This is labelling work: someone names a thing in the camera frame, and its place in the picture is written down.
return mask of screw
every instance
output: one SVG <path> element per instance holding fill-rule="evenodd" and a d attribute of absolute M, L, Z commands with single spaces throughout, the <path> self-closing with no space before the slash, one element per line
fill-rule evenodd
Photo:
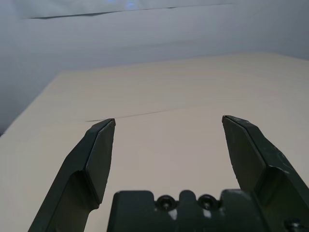
<path fill-rule="evenodd" d="M 206 210 L 216 209 L 218 207 L 217 200 L 208 194 L 202 195 L 199 197 L 197 203 Z"/>
<path fill-rule="evenodd" d="M 161 210 L 170 211 L 176 208 L 177 203 L 171 196 L 164 195 L 158 198 L 158 200 L 156 201 L 156 206 Z"/>

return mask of white table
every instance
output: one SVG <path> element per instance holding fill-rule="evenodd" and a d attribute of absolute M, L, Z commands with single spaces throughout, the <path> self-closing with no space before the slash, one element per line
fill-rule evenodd
<path fill-rule="evenodd" d="M 96 120 L 116 118 L 103 232 L 118 190 L 220 196 L 238 188 L 222 115 L 259 126 L 309 183 L 309 62 L 242 54 L 61 73 L 0 138 L 1 231 L 27 231 L 64 158 Z"/>

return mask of white wall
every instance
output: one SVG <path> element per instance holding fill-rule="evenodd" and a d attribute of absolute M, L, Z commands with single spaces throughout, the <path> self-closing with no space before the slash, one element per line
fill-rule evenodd
<path fill-rule="evenodd" d="M 308 12 L 308 0 L 235 0 L 20 20 L 11 0 L 2 0 L 0 132 L 61 70 L 248 51 L 309 58 Z"/>

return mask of table surface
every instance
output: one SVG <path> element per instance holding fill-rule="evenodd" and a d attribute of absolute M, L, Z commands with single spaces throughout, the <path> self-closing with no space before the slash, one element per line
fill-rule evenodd
<path fill-rule="evenodd" d="M 266 53 L 62 72 L 0 138 L 1 231 L 29 228 L 64 158 L 109 117 L 112 166 L 86 232 L 106 231 L 119 190 L 238 188 L 222 115 L 259 126 L 308 185 L 308 89 L 308 61 Z"/>

